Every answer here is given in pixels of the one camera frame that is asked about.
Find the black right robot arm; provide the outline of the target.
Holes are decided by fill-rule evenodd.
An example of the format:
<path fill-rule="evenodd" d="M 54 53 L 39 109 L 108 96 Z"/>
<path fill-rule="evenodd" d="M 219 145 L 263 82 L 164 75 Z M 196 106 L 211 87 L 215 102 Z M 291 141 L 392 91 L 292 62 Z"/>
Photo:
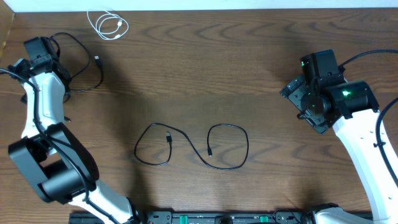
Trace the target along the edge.
<path fill-rule="evenodd" d="M 316 132 L 332 129 L 348 152 L 371 207 L 364 218 L 336 204 L 316 206 L 305 212 L 301 223 L 397 223 L 397 154 L 386 134 L 383 118 L 397 103 L 383 110 L 364 81 L 348 82 L 345 66 L 332 50 L 300 59 L 302 74 L 280 94 L 299 110 Z"/>

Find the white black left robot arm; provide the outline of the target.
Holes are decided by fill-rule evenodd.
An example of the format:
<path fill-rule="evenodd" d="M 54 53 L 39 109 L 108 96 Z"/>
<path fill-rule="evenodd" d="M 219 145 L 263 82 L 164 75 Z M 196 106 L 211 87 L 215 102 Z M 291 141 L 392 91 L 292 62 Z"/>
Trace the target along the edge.
<path fill-rule="evenodd" d="M 57 45 L 48 37 L 30 39 L 24 42 L 29 58 L 6 69 L 21 83 L 27 103 L 25 128 L 9 145 L 9 156 L 44 202 L 83 208 L 103 223 L 145 223 L 127 197 L 100 180 L 93 156 L 65 125 L 63 102 L 72 78 Z"/>

